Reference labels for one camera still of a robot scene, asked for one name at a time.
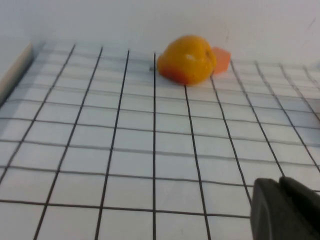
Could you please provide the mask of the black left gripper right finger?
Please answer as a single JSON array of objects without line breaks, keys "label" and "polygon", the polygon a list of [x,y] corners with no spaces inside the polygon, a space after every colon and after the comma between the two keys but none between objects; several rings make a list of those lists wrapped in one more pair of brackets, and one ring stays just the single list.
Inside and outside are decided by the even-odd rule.
[{"label": "black left gripper right finger", "polygon": [[309,234],[320,239],[320,196],[291,177],[281,177],[279,185],[292,205],[298,220]]}]

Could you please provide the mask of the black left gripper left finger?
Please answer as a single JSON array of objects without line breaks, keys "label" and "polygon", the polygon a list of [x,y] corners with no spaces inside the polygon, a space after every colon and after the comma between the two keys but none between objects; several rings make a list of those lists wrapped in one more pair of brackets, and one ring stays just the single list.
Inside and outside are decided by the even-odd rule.
[{"label": "black left gripper left finger", "polygon": [[250,224],[254,240],[308,239],[303,217],[273,179],[255,180]]}]

